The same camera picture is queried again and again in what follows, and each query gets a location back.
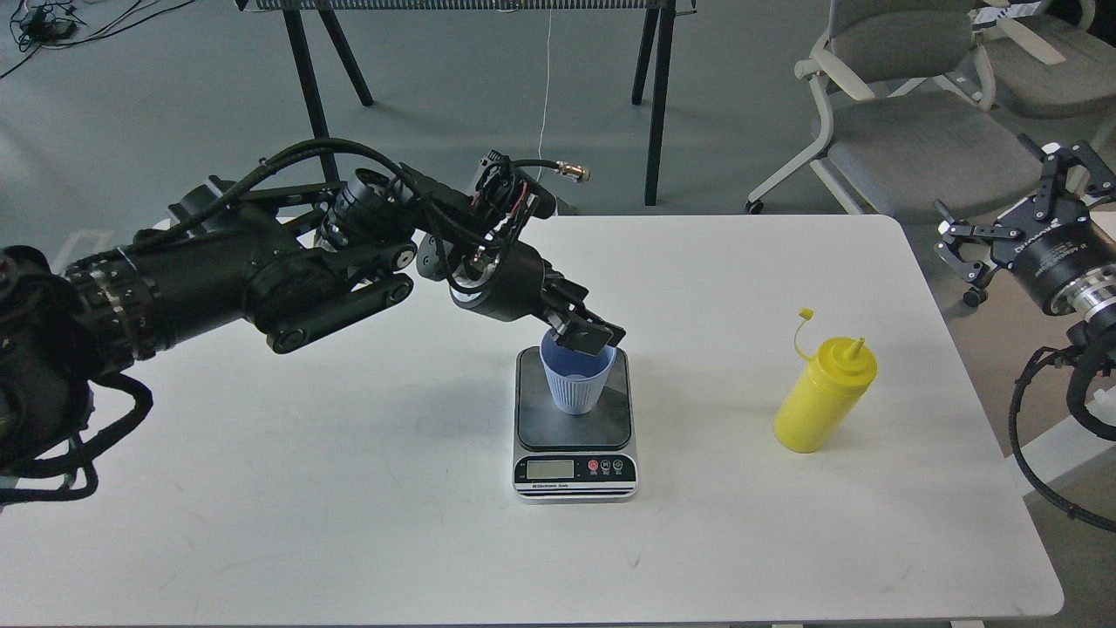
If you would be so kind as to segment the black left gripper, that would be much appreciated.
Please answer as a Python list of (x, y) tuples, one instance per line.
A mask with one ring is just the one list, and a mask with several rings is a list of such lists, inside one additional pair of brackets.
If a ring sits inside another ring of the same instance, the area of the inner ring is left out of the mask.
[(416, 270), (431, 281), (448, 281), (453, 301), (462, 309), (511, 322), (537, 317), (550, 327), (555, 345), (585, 355), (617, 347), (626, 330), (583, 306), (589, 293), (555, 270), (522, 231), (533, 218), (547, 219), (566, 206), (562, 199), (527, 174), (549, 168), (583, 182), (589, 170), (565, 160), (511, 160), (492, 149), (480, 160), (472, 191), (443, 199), (444, 214), (482, 240), (479, 245), (452, 242), (455, 232), (441, 228), (441, 238), (427, 231), (419, 244)]

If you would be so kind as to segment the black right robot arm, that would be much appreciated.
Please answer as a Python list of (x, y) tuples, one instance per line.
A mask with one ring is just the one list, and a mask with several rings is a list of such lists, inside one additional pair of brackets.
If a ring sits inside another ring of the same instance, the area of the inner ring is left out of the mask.
[(1115, 438), (1113, 425), (1085, 405), (1093, 379), (1113, 374), (1115, 247), (1091, 219), (1091, 207), (1113, 201), (1113, 171), (1083, 141), (1041, 147), (1020, 135), (1019, 142), (1043, 167), (1033, 194), (985, 226), (953, 218), (937, 201), (934, 207), (943, 220), (936, 253), (969, 286), (962, 298), (968, 306), (983, 303), (991, 279), (1006, 270), (1048, 317), (1080, 315), (1081, 321), (1067, 332), (1069, 345), (1040, 347), (1017, 378), (1007, 418), (1009, 441), (1017, 467), (1038, 494), (1065, 515), (1112, 532), (1112, 518), (1072, 503), (1037, 477), (1019, 444), (1017, 415), (1024, 390), (1043, 367), (1069, 366), (1065, 405), (1072, 418), (1100, 439)]

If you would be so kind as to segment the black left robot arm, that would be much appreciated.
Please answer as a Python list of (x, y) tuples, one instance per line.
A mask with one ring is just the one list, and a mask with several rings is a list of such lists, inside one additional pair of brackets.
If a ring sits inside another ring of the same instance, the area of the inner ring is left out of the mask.
[(354, 141), (296, 143), (239, 181), (210, 178), (170, 207), (167, 229), (73, 263), (3, 248), (3, 505), (62, 503), (99, 487), (94, 462), (152, 410), (135, 363), (246, 319), (295, 352), (401, 305), (407, 267), (466, 311), (535, 317), (555, 342), (593, 355), (624, 330), (522, 240), (562, 206), (527, 171), (575, 181), (562, 160), (491, 152), (461, 192)]

